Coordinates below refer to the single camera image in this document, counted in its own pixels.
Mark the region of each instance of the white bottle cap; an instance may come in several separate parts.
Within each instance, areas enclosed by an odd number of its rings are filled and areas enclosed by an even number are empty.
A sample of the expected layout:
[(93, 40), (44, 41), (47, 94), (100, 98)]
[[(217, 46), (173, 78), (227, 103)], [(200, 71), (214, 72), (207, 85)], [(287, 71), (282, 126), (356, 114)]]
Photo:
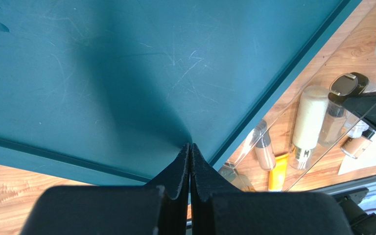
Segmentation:
[(362, 136), (362, 132), (366, 131), (369, 125), (364, 121), (359, 121), (348, 133), (350, 138), (357, 139)]

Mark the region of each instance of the foundation bottle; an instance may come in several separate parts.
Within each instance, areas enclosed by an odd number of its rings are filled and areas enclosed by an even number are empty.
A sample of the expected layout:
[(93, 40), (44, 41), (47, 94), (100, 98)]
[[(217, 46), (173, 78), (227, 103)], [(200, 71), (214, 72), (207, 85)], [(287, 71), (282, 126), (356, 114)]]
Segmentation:
[(329, 102), (318, 138), (319, 144), (324, 147), (330, 147), (339, 139), (346, 122), (345, 111), (343, 107)]
[(258, 140), (255, 145), (255, 153), (260, 168), (270, 171), (275, 168), (276, 160), (267, 128), (267, 123), (263, 119), (254, 128), (254, 138)]
[(372, 143), (371, 137), (375, 134), (375, 131), (369, 127), (368, 130), (362, 133), (359, 138), (349, 138), (341, 147), (341, 150), (354, 159), (357, 159), (366, 148)]

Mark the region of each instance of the black cap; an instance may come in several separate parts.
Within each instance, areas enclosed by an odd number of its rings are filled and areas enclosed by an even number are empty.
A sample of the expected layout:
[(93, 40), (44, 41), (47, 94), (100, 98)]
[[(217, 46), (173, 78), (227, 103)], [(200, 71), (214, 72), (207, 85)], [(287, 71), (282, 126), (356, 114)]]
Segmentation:
[(366, 131), (362, 132), (362, 136), (370, 140), (375, 134), (375, 130), (369, 127)]
[(257, 148), (265, 148), (271, 144), (271, 138), (269, 137), (269, 132), (267, 132), (268, 124), (265, 120), (261, 120), (259, 124), (254, 128), (253, 131), (253, 142), (259, 140), (256, 143)]
[(333, 102), (329, 101), (329, 105), (327, 106), (327, 113), (332, 117), (343, 117), (345, 108), (334, 104)]

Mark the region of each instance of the cosmetic bottle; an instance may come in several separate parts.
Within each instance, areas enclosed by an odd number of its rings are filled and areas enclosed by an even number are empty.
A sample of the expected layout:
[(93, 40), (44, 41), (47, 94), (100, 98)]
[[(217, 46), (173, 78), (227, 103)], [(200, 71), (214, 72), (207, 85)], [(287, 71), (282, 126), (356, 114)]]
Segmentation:
[(318, 143), (324, 147), (332, 146), (341, 136), (346, 122), (345, 109), (329, 101), (327, 113), (321, 127)]
[(313, 85), (306, 87), (301, 95), (289, 162), (296, 169), (307, 169), (310, 165), (329, 103), (328, 94), (327, 88)]
[(275, 168), (276, 160), (267, 128), (268, 126), (266, 121), (262, 119), (254, 128), (253, 134), (254, 138), (258, 140), (255, 145), (255, 153), (256, 157), (258, 158), (260, 168), (270, 171)]
[(218, 173), (224, 177), (228, 182), (234, 185), (236, 188), (242, 190), (243, 192), (255, 192), (255, 188), (252, 183), (250, 183), (247, 176), (239, 174), (236, 169), (231, 168), (233, 165), (226, 165), (225, 163)]
[(357, 159), (366, 148), (372, 143), (371, 137), (375, 134), (375, 131), (369, 127), (368, 130), (362, 133), (359, 138), (349, 138), (341, 147), (341, 150), (354, 159)]

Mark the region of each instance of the beige liquid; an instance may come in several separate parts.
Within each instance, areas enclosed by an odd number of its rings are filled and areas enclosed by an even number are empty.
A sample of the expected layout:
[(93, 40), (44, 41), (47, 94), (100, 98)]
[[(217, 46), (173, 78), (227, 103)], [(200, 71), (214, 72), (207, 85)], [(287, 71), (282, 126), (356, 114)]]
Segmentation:
[(341, 149), (348, 156), (357, 159), (371, 143), (372, 140), (369, 140), (364, 136), (357, 139), (349, 138), (349, 140), (344, 143)]
[(324, 147), (332, 146), (341, 136), (346, 117), (332, 117), (326, 114), (321, 127), (318, 143)]
[(265, 148), (255, 147), (255, 153), (258, 158), (260, 168), (270, 171), (275, 168), (276, 160), (272, 144), (269, 144)]

